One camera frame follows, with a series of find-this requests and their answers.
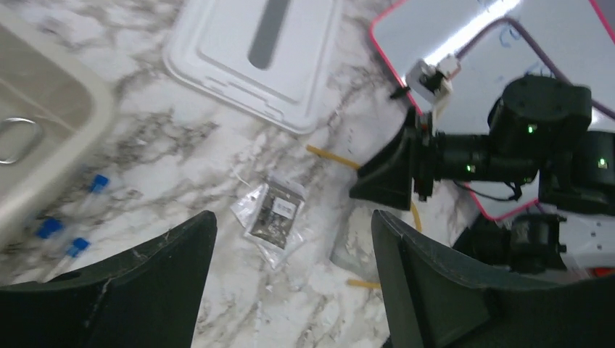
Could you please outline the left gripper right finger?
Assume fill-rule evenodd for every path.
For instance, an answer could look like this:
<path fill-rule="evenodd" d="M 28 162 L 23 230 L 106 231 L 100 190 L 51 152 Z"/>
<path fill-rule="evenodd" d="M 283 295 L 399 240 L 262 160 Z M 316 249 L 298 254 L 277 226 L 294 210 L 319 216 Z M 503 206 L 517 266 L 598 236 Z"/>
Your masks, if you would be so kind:
<path fill-rule="evenodd" d="M 386 347 L 612 347 L 614 277 L 528 278 L 445 246 L 392 213 L 371 231 Z"/>

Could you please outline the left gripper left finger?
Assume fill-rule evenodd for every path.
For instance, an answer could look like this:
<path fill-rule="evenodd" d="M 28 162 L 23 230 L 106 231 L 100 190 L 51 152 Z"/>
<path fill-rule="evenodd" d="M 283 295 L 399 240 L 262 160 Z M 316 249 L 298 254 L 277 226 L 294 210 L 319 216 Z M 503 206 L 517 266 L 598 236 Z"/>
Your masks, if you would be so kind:
<path fill-rule="evenodd" d="M 46 283 L 1 288 L 3 347 L 190 347 L 217 235 L 203 211 Z"/>

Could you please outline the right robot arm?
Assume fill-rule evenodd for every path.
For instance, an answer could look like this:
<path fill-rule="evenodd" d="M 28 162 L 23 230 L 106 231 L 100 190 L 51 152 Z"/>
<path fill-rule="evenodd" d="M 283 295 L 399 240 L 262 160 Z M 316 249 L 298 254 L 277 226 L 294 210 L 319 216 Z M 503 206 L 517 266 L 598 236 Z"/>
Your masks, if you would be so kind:
<path fill-rule="evenodd" d="M 512 200 L 537 182 L 538 206 L 509 226 L 476 220 L 455 249 L 516 273 L 614 267 L 614 135 L 590 129 L 586 86 L 524 75 L 494 103 L 486 134 L 446 134 L 410 108 L 395 137 L 366 164 L 353 199 L 409 210 L 437 181 L 503 183 Z"/>

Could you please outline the metal crucible tongs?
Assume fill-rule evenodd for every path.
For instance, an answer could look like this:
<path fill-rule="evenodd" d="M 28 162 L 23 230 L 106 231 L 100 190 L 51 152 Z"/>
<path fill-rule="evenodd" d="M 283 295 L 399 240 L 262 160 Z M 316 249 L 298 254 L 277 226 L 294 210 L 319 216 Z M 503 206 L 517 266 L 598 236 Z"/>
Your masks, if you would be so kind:
<path fill-rule="evenodd" d="M 24 159 L 41 142 L 42 127 L 24 117 L 1 121 L 1 165 L 13 165 Z"/>

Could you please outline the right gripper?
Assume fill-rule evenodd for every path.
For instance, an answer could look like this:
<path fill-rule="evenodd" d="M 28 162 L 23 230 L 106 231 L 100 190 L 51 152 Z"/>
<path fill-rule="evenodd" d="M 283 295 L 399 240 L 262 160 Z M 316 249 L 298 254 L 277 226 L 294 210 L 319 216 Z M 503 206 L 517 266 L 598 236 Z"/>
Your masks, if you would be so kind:
<path fill-rule="evenodd" d="M 592 119 L 592 91 L 544 75 L 524 75 L 503 89 L 487 117 L 486 134 L 435 134 L 416 130 L 409 108 L 397 134 L 366 164 L 349 190 L 351 199 L 409 210 L 412 184 L 420 200 L 442 179 L 521 186 L 572 151 Z"/>

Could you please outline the yellow rubber tube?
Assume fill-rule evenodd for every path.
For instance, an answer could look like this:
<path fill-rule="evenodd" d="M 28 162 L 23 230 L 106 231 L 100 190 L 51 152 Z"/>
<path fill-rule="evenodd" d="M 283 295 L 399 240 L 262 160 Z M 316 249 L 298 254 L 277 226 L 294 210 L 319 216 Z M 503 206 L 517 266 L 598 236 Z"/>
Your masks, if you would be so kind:
<path fill-rule="evenodd" d="M 351 167 L 354 170 L 357 170 L 360 165 L 356 162 L 353 162 L 349 159 L 345 159 L 344 157 L 340 157 L 336 154 L 332 154 L 331 152 L 325 151 L 323 149 L 319 149 L 317 147 L 314 147 L 312 145 L 307 145 L 305 147 L 305 149 L 308 152 L 311 152 L 319 157 L 328 159 L 328 160 L 332 160 L 334 162 L 337 162 L 339 164 Z M 418 213 L 418 210 L 416 208 L 416 206 L 414 204 L 410 205 L 410 211 L 413 215 L 413 221 L 415 223 L 415 227 L 416 230 L 421 233 L 422 232 L 422 222 L 420 219 L 420 215 Z M 377 283 L 377 282 L 368 282 L 368 281 L 362 281 L 362 280 L 358 280 L 358 279 L 351 279 L 349 278 L 346 282 L 346 284 L 348 286 L 354 286 L 354 287 L 360 287 L 360 288 L 364 288 L 364 289 L 381 289 L 381 284 Z"/>

